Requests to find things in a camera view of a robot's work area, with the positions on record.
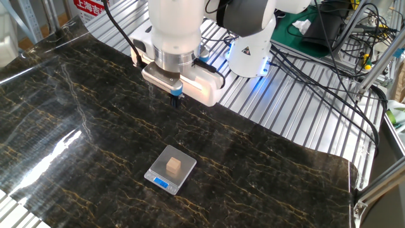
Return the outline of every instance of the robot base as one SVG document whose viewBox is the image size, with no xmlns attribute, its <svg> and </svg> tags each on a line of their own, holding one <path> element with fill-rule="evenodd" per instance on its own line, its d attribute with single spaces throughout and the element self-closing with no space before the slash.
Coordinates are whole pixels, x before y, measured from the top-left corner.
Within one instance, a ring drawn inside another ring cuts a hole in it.
<svg viewBox="0 0 405 228">
<path fill-rule="evenodd" d="M 265 76 L 270 64 L 270 38 L 274 32 L 276 19 L 270 20 L 266 28 L 254 35 L 236 39 L 225 55 L 233 73 L 247 78 Z"/>
</svg>

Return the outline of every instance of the aluminum grating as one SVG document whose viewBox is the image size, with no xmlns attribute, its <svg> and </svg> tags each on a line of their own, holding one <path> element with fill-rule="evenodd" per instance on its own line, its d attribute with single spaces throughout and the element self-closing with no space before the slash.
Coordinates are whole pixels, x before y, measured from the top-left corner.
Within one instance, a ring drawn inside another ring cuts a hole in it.
<svg viewBox="0 0 405 228">
<path fill-rule="evenodd" d="M 147 1 L 122 0 L 111 8 L 111 14 L 129 35 L 148 20 Z M 87 23 L 86 27 L 100 41 L 124 54 L 130 54 L 129 45 L 105 13 Z M 218 40 L 227 35 L 225 29 L 211 20 L 202 24 L 201 32 L 208 39 Z M 274 65 L 270 67 L 267 76 L 252 79 L 239 77 L 228 67 L 224 57 L 228 46 L 224 42 L 203 40 L 202 43 L 211 51 L 208 63 L 217 67 L 226 77 L 226 92 L 220 99 L 221 105 L 295 143 L 352 161 L 361 175 L 358 187 L 362 189 L 368 185 L 375 145 L 349 121 L 322 102 L 308 89 L 308 85 L 287 75 L 276 66 L 274 59 Z M 339 96 L 349 102 L 345 92 L 339 91 L 342 86 L 329 68 L 297 58 L 289 60 L 323 85 L 336 88 Z M 355 86 L 354 82 L 347 79 L 344 79 L 344 83 L 348 89 Z M 371 134 L 371 129 L 360 116 L 348 110 L 330 94 L 317 90 L 327 101 Z M 383 106 L 378 96 L 367 92 L 359 106 L 379 129 Z"/>
<path fill-rule="evenodd" d="M 24 208 L 26 199 L 19 202 L 0 191 L 1 228 L 49 228 L 41 219 Z"/>
</svg>

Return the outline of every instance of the green cloth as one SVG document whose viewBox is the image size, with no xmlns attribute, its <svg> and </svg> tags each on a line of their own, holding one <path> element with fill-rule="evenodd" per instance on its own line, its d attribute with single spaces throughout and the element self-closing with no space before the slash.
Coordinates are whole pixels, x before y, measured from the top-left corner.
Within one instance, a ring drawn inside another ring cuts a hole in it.
<svg viewBox="0 0 405 228">
<path fill-rule="evenodd" d="M 273 36 L 271 39 L 274 41 L 277 41 L 281 44 L 284 44 L 290 48 L 293 48 L 295 50 L 298 50 L 302 53 L 308 54 L 313 57 L 321 58 L 329 54 L 328 51 L 322 51 L 319 50 L 319 48 L 314 47 L 310 45 L 307 42 L 301 42 L 302 37 L 296 37 L 293 35 L 290 35 L 287 32 L 287 29 L 289 28 L 289 31 L 291 34 L 303 36 L 298 28 L 295 28 L 295 26 L 291 25 L 292 23 L 296 21 L 305 21 L 305 20 L 310 20 L 312 23 L 315 18 L 318 16 L 318 12 L 315 8 L 308 7 L 308 9 L 305 12 L 299 13 L 297 15 L 292 14 L 292 13 L 286 13 L 285 18 L 282 18 L 280 23 L 277 25 L 277 28 L 274 30 Z"/>
</svg>

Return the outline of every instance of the blue display screen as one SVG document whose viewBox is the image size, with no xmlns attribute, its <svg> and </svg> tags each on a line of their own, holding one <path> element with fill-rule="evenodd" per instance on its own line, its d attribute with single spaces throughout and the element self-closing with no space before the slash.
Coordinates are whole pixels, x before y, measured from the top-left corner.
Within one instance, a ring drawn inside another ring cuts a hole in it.
<svg viewBox="0 0 405 228">
<path fill-rule="evenodd" d="M 160 186 L 162 186 L 164 188 L 167 188 L 167 186 L 169 186 L 168 183 L 166 183 L 165 181 L 163 181 L 163 180 L 161 180 L 161 179 L 159 179 L 157 177 L 155 177 L 153 181 L 158 183 Z"/>
</svg>

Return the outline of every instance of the blue led light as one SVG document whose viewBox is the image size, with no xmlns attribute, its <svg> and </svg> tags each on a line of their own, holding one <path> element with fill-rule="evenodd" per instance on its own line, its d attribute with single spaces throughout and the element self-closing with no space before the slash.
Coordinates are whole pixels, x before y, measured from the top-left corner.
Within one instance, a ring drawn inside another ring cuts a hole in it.
<svg viewBox="0 0 405 228">
<path fill-rule="evenodd" d="M 159 179 L 158 177 L 155 177 L 153 180 L 155 183 L 159 184 L 160 186 L 167 188 L 167 186 L 169 186 L 168 183 L 166 183 L 165 181 Z"/>
<path fill-rule="evenodd" d="M 267 61 L 268 61 L 268 57 L 265 59 L 265 61 L 262 64 L 262 67 L 261 67 L 261 70 L 260 70 L 260 74 L 262 74 L 262 75 L 266 75 L 267 72 L 268 72 Z"/>
</svg>

